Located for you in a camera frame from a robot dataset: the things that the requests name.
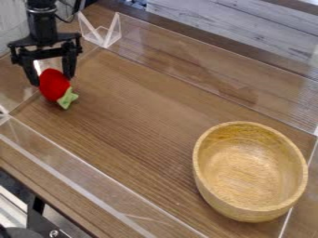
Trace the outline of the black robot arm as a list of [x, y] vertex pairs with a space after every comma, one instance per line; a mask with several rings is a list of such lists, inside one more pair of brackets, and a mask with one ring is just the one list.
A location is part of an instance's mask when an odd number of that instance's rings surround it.
[[80, 34], [58, 31], [58, 0], [27, 0], [28, 36], [8, 42], [11, 63], [23, 67], [28, 82], [40, 85], [34, 61], [62, 58], [62, 72], [67, 79], [75, 76], [78, 56], [82, 53]]

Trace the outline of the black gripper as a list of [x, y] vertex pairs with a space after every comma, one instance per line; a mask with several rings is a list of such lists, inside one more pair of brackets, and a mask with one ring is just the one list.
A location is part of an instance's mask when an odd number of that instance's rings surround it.
[[58, 33], [58, 37], [48, 41], [39, 41], [31, 35], [8, 43], [11, 61], [22, 64], [30, 83], [40, 85], [39, 74], [34, 66], [34, 60], [62, 57], [62, 69], [64, 76], [71, 79], [75, 76], [78, 54], [82, 52], [80, 34]]

